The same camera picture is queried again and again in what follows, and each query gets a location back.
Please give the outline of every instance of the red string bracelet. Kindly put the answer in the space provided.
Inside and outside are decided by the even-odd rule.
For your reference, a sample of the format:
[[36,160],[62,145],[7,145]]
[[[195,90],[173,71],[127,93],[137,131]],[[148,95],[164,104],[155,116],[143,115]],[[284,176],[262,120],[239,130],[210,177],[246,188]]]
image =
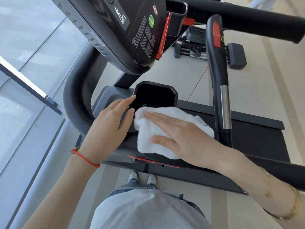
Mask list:
[[82,156],[81,154],[78,153],[78,150],[80,149],[80,147],[75,147],[74,149],[71,150],[72,154],[76,154],[77,156],[79,156],[80,158],[82,158],[83,160],[85,160],[86,162],[88,162],[90,165],[93,165],[95,168],[99,168],[101,165],[96,165],[93,162],[90,162],[87,158],[85,158],[84,156]]

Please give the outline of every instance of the shoe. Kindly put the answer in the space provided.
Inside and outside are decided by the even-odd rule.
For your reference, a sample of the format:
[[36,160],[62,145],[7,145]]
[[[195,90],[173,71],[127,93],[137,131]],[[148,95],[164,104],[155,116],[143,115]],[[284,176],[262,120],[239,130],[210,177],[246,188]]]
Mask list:
[[147,185],[148,184],[154,184],[155,186],[157,186],[157,177],[153,174],[150,174],[147,179]]
[[128,175],[128,180],[127,180],[127,183],[129,183],[129,181],[131,179],[135,179],[138,181],[138,174],[137,172],[135,172],[134,170],[130,172],[130,174]]

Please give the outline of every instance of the exercise machine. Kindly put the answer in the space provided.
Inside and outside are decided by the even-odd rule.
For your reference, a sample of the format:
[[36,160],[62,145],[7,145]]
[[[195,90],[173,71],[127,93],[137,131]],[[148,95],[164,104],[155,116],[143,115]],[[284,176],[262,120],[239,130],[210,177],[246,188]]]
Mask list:
[[[208,59],[206,50],[206,30],[191,26],[172,46],[173,55],[180,58],[181,55]],[[247,65],[244,47],[237,43],[228,43],[226,46],[227,63],[231,69],[243,69]]]
[[[206,24],[206,50],[213,86],[214,107],[178,99],[173,87],[142,83],[137,101],[161,88],[167,103],[199,115],[215,131],[215,139],[232,146],[275,177],[305,190],[305,167],[290,163],[281,121],[230,110],[227,59],[223,29],[299,43],[305,34],[305,19],[250,9],[213,0],[52,0],[95,48],[79,61],[64,89],[67,117],[85,136],[101,110],[116,99],[134,92],[130,86],[195,23]],[[101,77],[101,58],[123,73],[101,91],[91,108],[91,96]],[[146,85],[150,93],[145,93]],[[161,107],[161,101],[155,101]],[[119,148],[106,164],[140,172],[243,193],[233,181],[209,169],[137,150],[137,132],[131,126]]]

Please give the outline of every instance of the red button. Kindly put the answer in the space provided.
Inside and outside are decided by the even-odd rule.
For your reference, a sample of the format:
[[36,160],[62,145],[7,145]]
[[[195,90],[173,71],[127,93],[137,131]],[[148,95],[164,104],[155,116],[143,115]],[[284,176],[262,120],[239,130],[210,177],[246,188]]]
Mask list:
[[220,29],[219,25],[216,22],[213,22],[213,37],[214,46],[220,48]]

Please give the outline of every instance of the red cord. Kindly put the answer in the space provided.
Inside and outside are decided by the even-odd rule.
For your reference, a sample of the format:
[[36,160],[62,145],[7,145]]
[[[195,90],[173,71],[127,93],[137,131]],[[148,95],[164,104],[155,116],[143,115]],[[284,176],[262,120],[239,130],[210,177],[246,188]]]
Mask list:
[[[206,70],[204,71],[204,73],[207,71],[208,67],[209,67],[209,65],[207,66],[207,68],[206,68]],[[202,74],[202,76],[200,77],[200,80],[201,80],[201,78],[203,77],[204,73],[203,73],[203,74]],[[197,85],[199,84],[200,80],[199,80],[199,81],[198,81],[198,83],[196,84],[195,88],[196,88],[196,87],[197,87]],[[189,98],[191,97],[191,95],[192,95],[192,94],[193,94],[193,92],[195,91],[195,88],[194,88],[194,90],[192,91],[192,93],[190,94]],[[188,100],[187,100],[187,101],[189,101],[189,98],[188,98]]]
[[76,149],[72,149],[71,150],[72,154],[76,154],[77,156],[81,157],[83,160],[85,160],[86,162],[88,162],[90,165],[93,165],[95,168],[99,168],[101,165],[96,165],[93,162],[90,162],[87,158],[83,157],[82,155],[80,155]]

